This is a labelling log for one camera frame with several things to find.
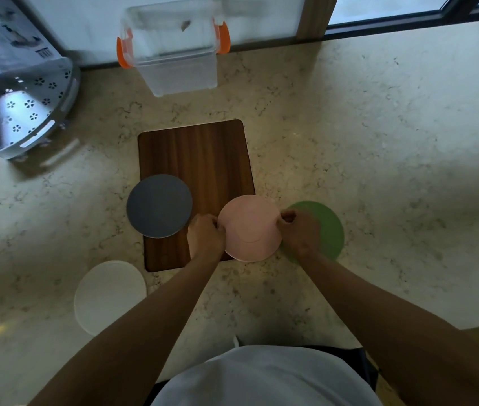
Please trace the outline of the person's right hand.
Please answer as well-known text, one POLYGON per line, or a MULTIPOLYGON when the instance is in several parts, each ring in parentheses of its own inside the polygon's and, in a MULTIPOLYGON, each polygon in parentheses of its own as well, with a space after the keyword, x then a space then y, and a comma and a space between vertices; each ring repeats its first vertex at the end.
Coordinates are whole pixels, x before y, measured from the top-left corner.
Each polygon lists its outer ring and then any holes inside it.
POLYGON ((303 264, 319 255, 321 242, 320 224, 316 218, 304 211, 297 210, 292 224, 277 228, 286 250, 303 264))

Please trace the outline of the person's left hand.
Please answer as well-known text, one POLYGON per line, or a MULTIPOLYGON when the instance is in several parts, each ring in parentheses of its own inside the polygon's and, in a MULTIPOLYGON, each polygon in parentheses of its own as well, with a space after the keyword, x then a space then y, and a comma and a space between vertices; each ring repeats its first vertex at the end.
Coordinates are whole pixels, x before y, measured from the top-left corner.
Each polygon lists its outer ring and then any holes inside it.
POLYGON ((199 228, 199 214, 197 214, 188 226, 187 242, 191 260, 217 264, 225 252, 226 232, 203 233, 199 228))

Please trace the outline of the pink round plate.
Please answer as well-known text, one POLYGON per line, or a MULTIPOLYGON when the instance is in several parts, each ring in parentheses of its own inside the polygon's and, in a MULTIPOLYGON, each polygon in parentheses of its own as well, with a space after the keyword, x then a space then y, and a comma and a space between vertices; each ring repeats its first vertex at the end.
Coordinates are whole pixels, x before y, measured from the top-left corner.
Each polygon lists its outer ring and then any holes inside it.
POLYGON ((276 225, 280 215, 273 201, 259 195, 242 195, 229 201, 217 221, 225 229, 226 254, 241 262, 270 258, 282 242, 276 225))

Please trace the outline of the person's right forearm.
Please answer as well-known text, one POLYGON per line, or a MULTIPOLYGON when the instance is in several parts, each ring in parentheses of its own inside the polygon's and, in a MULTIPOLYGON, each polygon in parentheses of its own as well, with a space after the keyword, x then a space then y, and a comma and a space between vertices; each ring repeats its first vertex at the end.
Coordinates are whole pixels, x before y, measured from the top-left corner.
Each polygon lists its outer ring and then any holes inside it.
POLYGON ((479 406, 479 342, 312 248, 297 260, 409 406, 479 406))

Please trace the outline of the person's left forearm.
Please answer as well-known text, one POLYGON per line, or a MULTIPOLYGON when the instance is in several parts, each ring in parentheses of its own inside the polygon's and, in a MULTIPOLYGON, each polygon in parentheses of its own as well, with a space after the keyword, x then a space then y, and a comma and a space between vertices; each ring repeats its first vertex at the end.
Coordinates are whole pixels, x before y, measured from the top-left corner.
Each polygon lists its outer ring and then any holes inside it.
POLYGON ((198 251, 86 344, 28 406, 142 406, 221 256, 218 250, 198 251))

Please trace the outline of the green round plate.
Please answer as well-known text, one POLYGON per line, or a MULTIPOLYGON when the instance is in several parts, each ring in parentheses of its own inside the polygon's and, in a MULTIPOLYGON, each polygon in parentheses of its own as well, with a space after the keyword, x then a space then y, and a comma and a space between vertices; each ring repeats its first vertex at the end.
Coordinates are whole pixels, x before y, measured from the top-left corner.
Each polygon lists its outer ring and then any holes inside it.
POLYGON ((302 200, 288 207, 304 211, 316 218, 320 224, 320 252, 326 258, 336 261, 344 247, 344 228, 337 214, 323 203, 302 200))

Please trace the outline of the grey round plate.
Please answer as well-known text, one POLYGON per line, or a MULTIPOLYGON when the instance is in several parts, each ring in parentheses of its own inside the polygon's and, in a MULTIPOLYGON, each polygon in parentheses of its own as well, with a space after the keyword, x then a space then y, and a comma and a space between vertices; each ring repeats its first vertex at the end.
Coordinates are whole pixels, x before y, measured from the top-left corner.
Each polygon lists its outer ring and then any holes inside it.
POLYGON ((181 179, 157 174, 141 180, 127 199, 126 214, 132 227, 144 237, 170 237, 189 222, 193 198, 181 179))

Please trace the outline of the brown wooden cutting board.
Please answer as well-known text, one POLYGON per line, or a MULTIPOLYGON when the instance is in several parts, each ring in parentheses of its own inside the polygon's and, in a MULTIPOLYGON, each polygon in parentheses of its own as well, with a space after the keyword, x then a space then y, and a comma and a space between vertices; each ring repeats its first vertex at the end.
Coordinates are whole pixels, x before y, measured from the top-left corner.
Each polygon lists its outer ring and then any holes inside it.
MULTIPOLYGON (((145 131, 138 136, 138 153, 140 181, 168 174, 187 184, 193 198, 190 219, 199 213, 218 216, 232 199, 256 193, 241 120, 145 131)), ((189 262, 187 225, 167 238, 143 236, 147 272, 189 262)))

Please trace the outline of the white round plate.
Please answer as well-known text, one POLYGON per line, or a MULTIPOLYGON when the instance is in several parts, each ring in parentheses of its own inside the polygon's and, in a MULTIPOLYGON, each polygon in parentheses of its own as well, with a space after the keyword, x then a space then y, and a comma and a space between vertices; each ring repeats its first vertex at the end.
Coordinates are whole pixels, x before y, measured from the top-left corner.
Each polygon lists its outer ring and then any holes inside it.
POLYGON ((97 336, 146 297, 144 277, 135 266, 106 261, 80 281, 74 296, 75 319, 87 334, 97 336))

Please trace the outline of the clear plastic storage box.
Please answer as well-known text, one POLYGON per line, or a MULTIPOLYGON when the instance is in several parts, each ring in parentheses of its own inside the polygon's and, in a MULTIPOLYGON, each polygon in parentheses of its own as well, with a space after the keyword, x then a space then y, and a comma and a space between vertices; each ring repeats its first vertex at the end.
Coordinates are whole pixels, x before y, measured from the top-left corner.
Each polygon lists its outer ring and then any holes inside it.
POLYGON ((231 47, 221 0, 128 7, 120 25, 118 63, 136 69, 155 97, 217 87, 217 55, 231 47))

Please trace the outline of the white perforated corner rack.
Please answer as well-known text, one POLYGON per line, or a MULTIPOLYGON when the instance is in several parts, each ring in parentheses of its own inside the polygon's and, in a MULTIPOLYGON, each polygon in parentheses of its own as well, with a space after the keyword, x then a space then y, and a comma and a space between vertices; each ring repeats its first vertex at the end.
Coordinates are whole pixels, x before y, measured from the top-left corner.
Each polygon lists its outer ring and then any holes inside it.
POLYGON ((65 129, 80 83, 68 57, 0 73, 0 158, 23 156, 65 129))

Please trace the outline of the grey printed cardboard box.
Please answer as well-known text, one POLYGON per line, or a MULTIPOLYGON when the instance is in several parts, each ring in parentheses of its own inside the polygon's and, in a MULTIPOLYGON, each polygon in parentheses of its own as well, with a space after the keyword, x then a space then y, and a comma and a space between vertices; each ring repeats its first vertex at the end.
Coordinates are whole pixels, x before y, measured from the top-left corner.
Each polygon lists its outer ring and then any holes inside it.
POLYGON ((61 57, 12 0, 0 0, 0 72, 61 57))

